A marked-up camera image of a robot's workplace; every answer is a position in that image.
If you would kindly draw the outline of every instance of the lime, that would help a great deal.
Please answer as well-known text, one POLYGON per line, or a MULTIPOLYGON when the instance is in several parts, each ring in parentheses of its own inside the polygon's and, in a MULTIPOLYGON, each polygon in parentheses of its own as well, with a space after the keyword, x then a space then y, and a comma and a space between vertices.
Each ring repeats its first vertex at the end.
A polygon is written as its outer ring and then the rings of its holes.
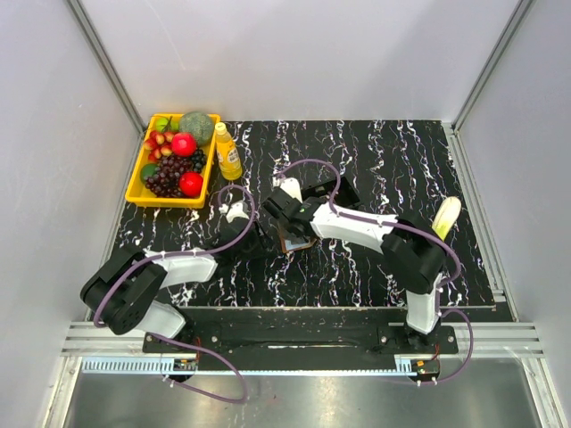
MULTIPOLYGON (((159 131, 159 132, 164 132, 168 129, 165 129, 167 127, 167 124, 169 123, 169 119, 172 116, 169 116, 168 118, 165 117, 159 117, 155 122, 154 122, 154 128, 159 131)), ((170 130, 173 132, 177 132, 178 131, 178 122, 175 122, 174 119, 170 120, 170 130)))
POLYGON ((141 168, 141 172, 139 173, 139 177, 141 181, 144 183, 146 179, 154 174, 154 171, 157 169, 158 165, 156 163, 149 163, 141 168))

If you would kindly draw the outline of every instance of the bottle label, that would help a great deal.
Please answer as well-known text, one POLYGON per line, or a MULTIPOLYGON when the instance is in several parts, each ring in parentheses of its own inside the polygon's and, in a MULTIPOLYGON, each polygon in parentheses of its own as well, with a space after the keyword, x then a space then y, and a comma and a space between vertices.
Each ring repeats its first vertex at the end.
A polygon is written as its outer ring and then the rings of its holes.
POLYGON ((228 162, 234 163, 240 161, 240 156, 238 155, 238 150, 233 148, 230 152, 228 152, 228 162))
POLYGON ((222 171, 232 171, 240 168, 240 155, 235 147, 230 149, 226 159, 224 159, 224 155, 221 152, 216 151, 216 154, 218 156, 219 168, 222 171))

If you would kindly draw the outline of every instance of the metal floor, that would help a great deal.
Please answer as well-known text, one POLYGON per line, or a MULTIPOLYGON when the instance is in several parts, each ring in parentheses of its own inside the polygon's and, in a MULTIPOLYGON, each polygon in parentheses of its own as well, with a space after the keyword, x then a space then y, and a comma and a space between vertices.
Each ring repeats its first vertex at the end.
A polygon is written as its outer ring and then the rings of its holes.
MULTIPOLYGON (((444 372, 459 361, 444 360, 444 372)), ((244 406, 169 388, 160 377, 81 374, 68 428, 154 427, 538 427, 523 367, 516 360, 474 360, 450 383, 417 389, 371 377, 249 377, 244 406)), ((226 376, 190 380, 238 397, 226 376)))

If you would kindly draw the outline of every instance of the purple grape cluster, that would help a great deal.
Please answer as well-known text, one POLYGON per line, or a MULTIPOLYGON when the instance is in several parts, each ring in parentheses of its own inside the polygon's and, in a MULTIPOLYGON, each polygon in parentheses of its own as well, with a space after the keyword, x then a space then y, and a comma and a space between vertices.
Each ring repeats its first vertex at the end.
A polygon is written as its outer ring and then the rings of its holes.
POLYGON ((145 187, 159 198, 186 198, 187 196, 178 187, 180 177, 189 171, 201 173, 206 160, 207 156, 202 149, 197 149, 188 157, 176 154, 162 157, 154 174, 145 180, 145 187))

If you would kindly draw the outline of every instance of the bottle cap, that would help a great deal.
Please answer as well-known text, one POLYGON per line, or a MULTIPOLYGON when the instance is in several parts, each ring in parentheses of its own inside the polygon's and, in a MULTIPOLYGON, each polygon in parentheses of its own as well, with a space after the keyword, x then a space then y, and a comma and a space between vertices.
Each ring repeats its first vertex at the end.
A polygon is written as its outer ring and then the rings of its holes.
POLYGON ((214 130, 219 136, 223 136, 226 134, 226 124, 224 122, 218 122, 214 125, 214 130))

